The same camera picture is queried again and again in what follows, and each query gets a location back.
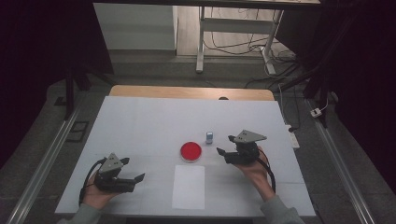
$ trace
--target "table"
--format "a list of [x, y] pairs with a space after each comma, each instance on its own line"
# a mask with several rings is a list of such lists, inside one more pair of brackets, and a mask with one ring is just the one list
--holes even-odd
[[[218, 101], [220, 96], [230, 100]], [[112, 200], [106, 213], [124, 217], [262, 217], [258, 192], [216, 151], [216, 147], [232, 151], [234, 144], [227, 136], [238, 135], [242, 129], [268, 137], [258, 145], [265, 148], [273, 167], [277, 193], [301, 216], [314, 216], [271, 92], [133, 86], [115, 86], [105, 99], [56, 213], [73, 214], [78, 210], [77, 195], [88, 170], [97, 160], [115, 152], [119, 158], [131, 158], [119, 177], [146, 176], [133, 193]], [[207, 131], [214, 133], [212, 145], [205, 144]], [[203, 149], [196, 163], [186, 163], [179, 156], [180, 147], [189, 141]], [[202, 190], [200, 202], [177, 200], [180, 193], [174, 190], [180, 169], [202, 170], [197, 183]]]

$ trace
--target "wall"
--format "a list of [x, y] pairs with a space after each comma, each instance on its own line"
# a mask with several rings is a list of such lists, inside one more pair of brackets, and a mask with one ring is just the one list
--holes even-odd
[[176, 7], [95, 3], [94, 8], [108, 49], [176, 49]]

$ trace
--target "white tabletop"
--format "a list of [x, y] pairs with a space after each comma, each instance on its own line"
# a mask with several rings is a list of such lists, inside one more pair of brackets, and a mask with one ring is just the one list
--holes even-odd
[[[216, 151], [216, 147], [234, 151], [235, 144], [227, 136], [237, 136], [244, 129], [267, 136], [258, 145], [271, 162], [276, 194], [300, 216], [314, 216], [277, 102], [115, 96], [104, 100], [55, 213], [77, 212], [79, 191], [91, 166], [115, 152], [120, 159], [131, 159], [120, 178], [146, 176], [134, 192], [114, 198], [105, 213], [126, 217], [262, 217], [258, 192]], [[206, 132], [214, 134], [212, 145], [205, 143]], [[180, 148], [186, 142], [196, 142], [203, 150], [195, 163], [180, 158]], [[197, 172], [192, 196], [199, 200], [195, 203], [189, 203], [179, 190], [185, 172]]]

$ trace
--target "white paper sheet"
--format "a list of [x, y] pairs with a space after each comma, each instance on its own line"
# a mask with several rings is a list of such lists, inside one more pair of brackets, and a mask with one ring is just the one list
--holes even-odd
[[204, 166], [176, 166], [172, 207], [180, 209], [205, 209]]

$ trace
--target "gray floor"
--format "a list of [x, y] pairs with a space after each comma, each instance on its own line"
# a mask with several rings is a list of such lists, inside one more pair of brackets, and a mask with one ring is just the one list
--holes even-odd
[[[205, 71], [195, 74], [193, 58], [181, 58], [172, 55], [127, 55], [119, 52], [111, 54], [115, 76], [109, 76], [119, 84], [153, 86], [191, 86], [244, 88], [252, 77], [265, 77], [263, 63], [256, 59], [221, 59], [205, 61]], [[97, 77], [90, 76], [92, 88], [78, 115], [77, 121], [88, 121], [91, 129], [101, 103], [110, 90], [110, 86]], [[249, 85], [250, 88], [265, 89], [273, 79]], [[285, 117], [293, 126], [297, 126], [300, 116], [300, 128], [295, 131], [300, 143], [296, 156], [300, 163], [305, 183], [315, 207], [324, 223], [360, 223], [351, 200], [336, 173], [332, 161], [321, 141], [314, 120], [309, 116], [305, 101], [301, 97], [304, 83], [283, 93]], [[59, 129], [64, 107], [55, 106], [58, 97], [64, 97], [64, 83], [52, 85], [48, 90], [48, 100], [30, 132], [19, 145], [7, 165], [0, 171], [0, 223], [5, 223], [20, 198], [25, 186], [40, 162], [43, 154]], [[364, 199], [371, 208], [377, 223], [394, 223], [396, 219], [396, 198], [378, 171], [351, 134], [340, 123], [333, 112], [334, 101], [328, 107], [329, 131], [339, 150], [342, 152], [350, 172], [353, 174]], [[54, 163], [49, 176], [40, 190], [25, 223], [55, 223], [61, 217], [54, 210], [63, 194], [68, 178], [73, 172], [79, 154], [84, 147], [89, 132], [82, 136], [81, 142], [65, 142]], [[80, 136], [69, 134], [68, 139]], [[321, 223], [318, 217], [304, 217], [306, 223]], [[125, 223], [122, 217], [103, 216], [101, 223]], [[158, 222], [169, 223], [160, 219]], [[129, 220], [128, 223], [140, 223]], [[264, 218], [254, 223], [266, 223]]]

